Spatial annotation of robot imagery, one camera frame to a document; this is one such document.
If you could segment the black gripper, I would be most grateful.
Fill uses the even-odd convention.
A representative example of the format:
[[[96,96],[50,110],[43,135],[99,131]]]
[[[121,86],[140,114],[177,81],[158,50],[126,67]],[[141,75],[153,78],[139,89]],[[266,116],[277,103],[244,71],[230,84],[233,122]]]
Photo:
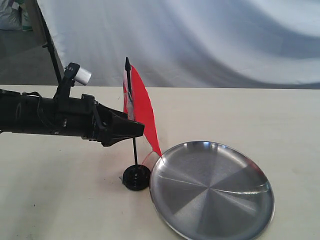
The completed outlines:
[[[143,123],[130,120],[126,113],[98,103],[92,95],[60,97],[55,103],[55,134],[100,142],[103,147],[144,134]]]

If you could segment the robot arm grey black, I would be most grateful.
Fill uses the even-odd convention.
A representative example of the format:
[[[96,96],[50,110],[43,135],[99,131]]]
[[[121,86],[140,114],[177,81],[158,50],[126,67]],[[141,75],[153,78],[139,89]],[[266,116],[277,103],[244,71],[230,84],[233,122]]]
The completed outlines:
[[[18,134],[80,137],[110,147],[141,137],[145,126],[92,95],[46,98],[38,92],[0,91],[0,130]]]

